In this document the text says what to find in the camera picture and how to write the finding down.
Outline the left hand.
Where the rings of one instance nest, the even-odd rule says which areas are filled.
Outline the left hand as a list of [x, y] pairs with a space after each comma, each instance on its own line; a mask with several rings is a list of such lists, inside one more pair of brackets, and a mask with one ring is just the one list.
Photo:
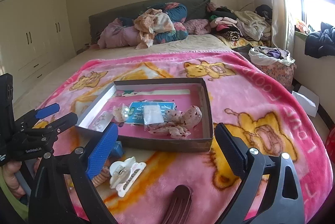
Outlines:
[[11, 194], [16, 198], [20, 199], [26, 192], [18, 182], [15, 174], [20, 171], [22, 162], [10, 161], [2, 167], [2, 176], [7, 185], [7, 188]]

